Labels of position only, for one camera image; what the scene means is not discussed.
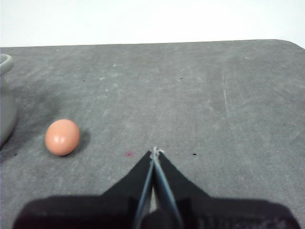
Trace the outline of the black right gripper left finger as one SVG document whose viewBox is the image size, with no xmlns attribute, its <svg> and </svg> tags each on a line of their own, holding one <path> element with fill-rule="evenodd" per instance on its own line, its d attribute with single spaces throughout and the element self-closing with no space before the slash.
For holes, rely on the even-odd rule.
<svg viewBox="0 0 305 229">
<path fill-rule="evenodd" d="M 51 196 L 27 203 L 15 229 L 130 229 L 150 170 L 151 152 L 100 195 Z"/>
</svg>

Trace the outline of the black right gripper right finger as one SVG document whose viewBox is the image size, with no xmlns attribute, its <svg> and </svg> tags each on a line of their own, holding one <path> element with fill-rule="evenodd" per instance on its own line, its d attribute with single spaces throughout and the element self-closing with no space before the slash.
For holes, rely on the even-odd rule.
<svg viewBox="0 0 305 229">
<path fill-rule="evenodd" d="M 156 150 L 154 158 L 163 171 L 166 187 L 186 229 L 299 229 L 285 205 L 263 199 L 217 198 L 185 177 Z"/>
</svg>

